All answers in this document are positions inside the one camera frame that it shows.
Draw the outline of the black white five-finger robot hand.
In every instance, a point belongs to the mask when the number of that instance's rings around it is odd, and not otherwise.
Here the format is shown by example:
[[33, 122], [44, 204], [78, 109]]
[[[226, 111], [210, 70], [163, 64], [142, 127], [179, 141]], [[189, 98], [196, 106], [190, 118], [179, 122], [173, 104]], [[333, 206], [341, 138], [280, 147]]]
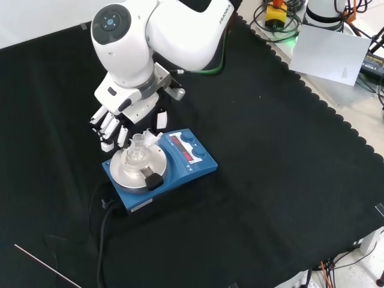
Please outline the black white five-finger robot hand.
[[169, 73], [154, 73], [149, 86], [141, 91], [138, 88], [121, 87], [107, 74], [95, 91], [101, 107], [89, 121], [98, 135], [101, 150], [110, 152], [122, 148], [128, 137], [129, 125], [140, 122], [155, 110], [160, 99], [158, 91], [170, 83]]

